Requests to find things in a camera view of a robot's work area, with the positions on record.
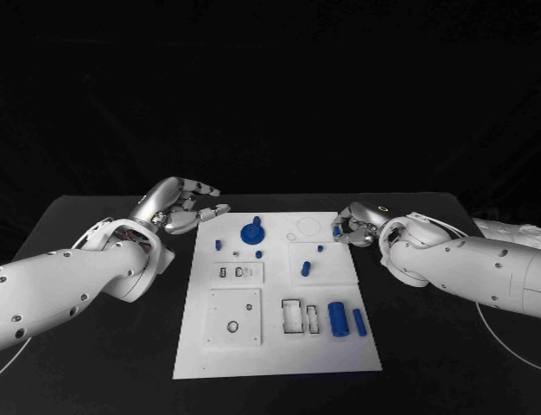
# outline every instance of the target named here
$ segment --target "blue screw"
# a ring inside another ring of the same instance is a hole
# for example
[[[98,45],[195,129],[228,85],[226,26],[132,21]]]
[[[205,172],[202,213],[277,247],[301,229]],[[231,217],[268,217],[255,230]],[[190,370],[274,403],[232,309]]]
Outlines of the blue screw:
[[[301,275],[307,277],[308,274],[310,274],[310,263],[306,261],[304,267],[301,268]]]

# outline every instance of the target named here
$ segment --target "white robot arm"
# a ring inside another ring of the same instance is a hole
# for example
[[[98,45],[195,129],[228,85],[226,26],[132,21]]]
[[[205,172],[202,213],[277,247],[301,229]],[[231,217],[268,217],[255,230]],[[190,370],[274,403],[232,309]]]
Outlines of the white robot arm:
[[[68,321],[102,291],[132,302],[174,258],[156,236],[184,233],[229,211],[192,211],[205,184],[170,177],[141,198],[128,219],[99,221],[70,249],[0,266],[0,350]]]
[[[493,239],[453,239],[431,223],[437,220],[395,216],[385,207],[352,203],[333,221],[334,240],[355,246],[378,240],[381,263],[405,284],[431,283],[476,303],[541,318],[541,250]]]

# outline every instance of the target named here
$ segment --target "circular hole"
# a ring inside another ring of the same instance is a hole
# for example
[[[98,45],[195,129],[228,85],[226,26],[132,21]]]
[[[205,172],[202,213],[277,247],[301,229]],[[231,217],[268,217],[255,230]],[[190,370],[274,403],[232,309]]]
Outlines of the circular hole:
[[[229,322],[226,324],[226,329],[229,330],[229,333],[233,333],[238,328],[239,328],[239,324],[236,322]]]

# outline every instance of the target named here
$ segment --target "robotic hand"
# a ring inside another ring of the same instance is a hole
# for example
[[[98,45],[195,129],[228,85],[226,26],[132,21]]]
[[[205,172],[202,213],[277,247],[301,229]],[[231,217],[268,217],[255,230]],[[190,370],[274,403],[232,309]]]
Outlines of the robotic hand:
[[[132,302],[174,258],[156,236],[180,234],[229,211],[192,211],[195,193],[220,192],[170,177],[141,198],[128,218],[101,220],[70,249],[0,266],[0,350],[68,321],[102,291]]]
[[[346,220],[349,233],[343,233]],[[381,264],[405,284],[431,283],[476,303],[541,318],[541,250],[461,236],[454,227],[421,214],[398,216],[359,202],[337,215],[331,228],[334,241],[355,246],[379,241]]]

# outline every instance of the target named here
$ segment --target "silver robotic hand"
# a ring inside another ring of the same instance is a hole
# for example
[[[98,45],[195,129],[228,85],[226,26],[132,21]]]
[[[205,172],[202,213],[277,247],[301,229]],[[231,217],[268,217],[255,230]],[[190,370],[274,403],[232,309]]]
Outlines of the silver robotic hand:
[[[347,219],[352,232],[343,233]],[[431,283],[476,303],[541,318],[541,250],[464,236],[422,214],[389,217],[386,208],[357,202],[333,226],[334,240],[343,243],[368,246],[378,240],[381,263],[402,283]]]
[[[193,212],[195,193],[219,195],[199,182],[164,179],[127,219],[105,218],[69,249],[0,266],[0,350],[73,318],[99,292],[125,302],[143,295],[174,258],[158,229],[184,233],[229,211],[218,205]]]

